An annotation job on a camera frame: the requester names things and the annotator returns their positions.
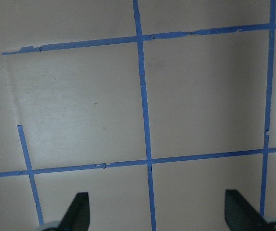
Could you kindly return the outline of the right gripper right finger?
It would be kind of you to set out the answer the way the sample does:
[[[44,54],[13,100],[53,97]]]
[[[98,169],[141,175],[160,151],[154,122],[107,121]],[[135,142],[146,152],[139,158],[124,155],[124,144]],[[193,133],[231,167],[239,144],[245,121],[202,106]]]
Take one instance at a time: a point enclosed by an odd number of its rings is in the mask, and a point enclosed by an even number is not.
[[[231,231],[275,230],[237,190],[225,191],[225,222]]]

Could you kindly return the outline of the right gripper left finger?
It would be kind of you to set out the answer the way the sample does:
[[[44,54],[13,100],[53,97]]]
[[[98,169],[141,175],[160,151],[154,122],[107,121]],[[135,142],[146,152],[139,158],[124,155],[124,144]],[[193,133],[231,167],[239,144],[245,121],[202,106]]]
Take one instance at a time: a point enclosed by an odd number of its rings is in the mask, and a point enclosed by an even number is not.
[[[89,194],[88,192],[79,192],[68,207],[58,229],[61,231],[88,231],[89,226]]]

